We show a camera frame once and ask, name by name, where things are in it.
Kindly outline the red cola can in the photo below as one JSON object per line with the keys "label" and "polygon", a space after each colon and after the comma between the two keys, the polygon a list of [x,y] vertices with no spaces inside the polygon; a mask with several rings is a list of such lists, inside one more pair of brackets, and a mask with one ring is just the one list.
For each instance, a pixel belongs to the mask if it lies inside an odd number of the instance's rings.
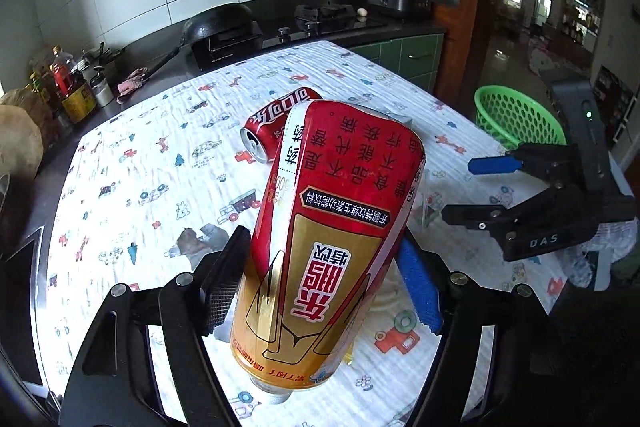
{"label": "red cola can", "polygon": [[269,164],[281,143],[288,113],[295,105],[318,98],[321,95],[314,89],[300,87],[258,109],[240,129],[245,150],[261,164]]}

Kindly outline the green kitchen cabinet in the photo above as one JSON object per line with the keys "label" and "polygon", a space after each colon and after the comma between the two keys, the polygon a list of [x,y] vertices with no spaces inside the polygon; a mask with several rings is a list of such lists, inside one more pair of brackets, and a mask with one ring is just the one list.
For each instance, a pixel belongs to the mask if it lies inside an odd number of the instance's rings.
{"label": "green kitchen cabinet", "polygon": [[402,37],[354,46],[352,52],[433,93],[444,40],[444,34]]}

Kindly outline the green plastic mesh basket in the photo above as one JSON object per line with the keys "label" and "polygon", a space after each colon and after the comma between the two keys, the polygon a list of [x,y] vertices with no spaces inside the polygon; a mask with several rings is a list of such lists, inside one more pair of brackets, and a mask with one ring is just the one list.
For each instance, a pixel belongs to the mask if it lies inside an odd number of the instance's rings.
{"label": "green plastic mesh basket", "polygon": [[477,127],[507,150],[523,143],[565,145],[559,121],[540,103],[504,86],[484,86],[474,93]]}

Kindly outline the white patterned tablecloth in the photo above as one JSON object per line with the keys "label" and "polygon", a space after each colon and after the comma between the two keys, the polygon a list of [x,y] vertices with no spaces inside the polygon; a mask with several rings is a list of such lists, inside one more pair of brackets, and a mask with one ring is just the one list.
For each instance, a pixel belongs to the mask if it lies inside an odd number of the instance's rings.
{"label": "white patterned tablecloth", "polygon": [[[147,98],[86,133],[64,168],[52,227],[46,305],[38,336],[50,389],[64,395],[74,358],[107,291],[164,285],[195,260],[177,239],[221,241],[237,225],[254,228],[269,166],[245,150],[240,129],[250,115],[296,88],[410,120],[426,167],[408,225],[450,269],[483,286],[532,286],[550,311],[567,281],[586,283],[576,254],[508,263],[488,233],[450,227],[448,204],[512,207],[545,186],[526,174],[472,176],[473,157],[504,147],[433,95],[367,58],[318,41],[251,58]],[[327,383],[268,404],[232,358],[229,343],[205,337],[224,391],[242,426],[402,426],[416,403],[439,338],[413,323],[395,263],[355,343]]]}

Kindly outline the black gas stove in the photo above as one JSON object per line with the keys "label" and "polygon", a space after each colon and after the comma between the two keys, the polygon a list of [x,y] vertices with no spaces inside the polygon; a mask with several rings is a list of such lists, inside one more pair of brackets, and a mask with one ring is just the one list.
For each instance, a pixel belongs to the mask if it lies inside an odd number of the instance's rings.
{"label": "black gas stove", "polygon": [[[254,15],[254,17],[262,30],[257,16]],[[357,11],[349,4],[299,4],[295,7],[292,25],[277,28],[273,39],[277,46],[287,46],[295,40],[314,39],[342,34],[343,32],[380,28],[384,25],[382,20],[377,20],[370,16],[360,17]],[[265,47],[264,42],[269,39],[270,37],[262,30],[262,49]]]}

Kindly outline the pink cloth rag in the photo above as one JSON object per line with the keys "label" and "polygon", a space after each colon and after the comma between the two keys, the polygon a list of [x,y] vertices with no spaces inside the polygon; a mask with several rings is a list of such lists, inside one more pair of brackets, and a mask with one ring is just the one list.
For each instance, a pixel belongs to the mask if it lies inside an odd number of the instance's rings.
{"label": "pink cloth rag", "polygon": [[146,67],[137,68],[129,74],[126,79],[119,83],[117,86],[118,95],[116,98],[118,104],[124,104],[129,100],[130,96],[133,95],[134,92],[144,86],[147,73],[148,69]]}

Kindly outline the white seasoning jar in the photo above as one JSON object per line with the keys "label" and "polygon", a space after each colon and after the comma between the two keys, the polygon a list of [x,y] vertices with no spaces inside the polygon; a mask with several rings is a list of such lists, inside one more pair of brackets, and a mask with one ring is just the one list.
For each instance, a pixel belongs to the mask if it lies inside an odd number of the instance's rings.
{"label": "white seasoning jar", "polygon": [[104,75],[104,67],[96,66],[93,70],[94,75],[89,81],[89,86],[96,98],[96,104],[105,107],[114,101],[114,94]]}

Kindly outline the round wooden cutting board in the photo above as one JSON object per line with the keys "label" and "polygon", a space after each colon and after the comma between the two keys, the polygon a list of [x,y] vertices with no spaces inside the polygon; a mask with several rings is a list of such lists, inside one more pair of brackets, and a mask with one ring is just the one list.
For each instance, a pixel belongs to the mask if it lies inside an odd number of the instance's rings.
{"label": "round wooden cutting board", "polygon": [[39,95],[15,89],[1,97],[1,172],[32,180],[47,141],[47,106]]}

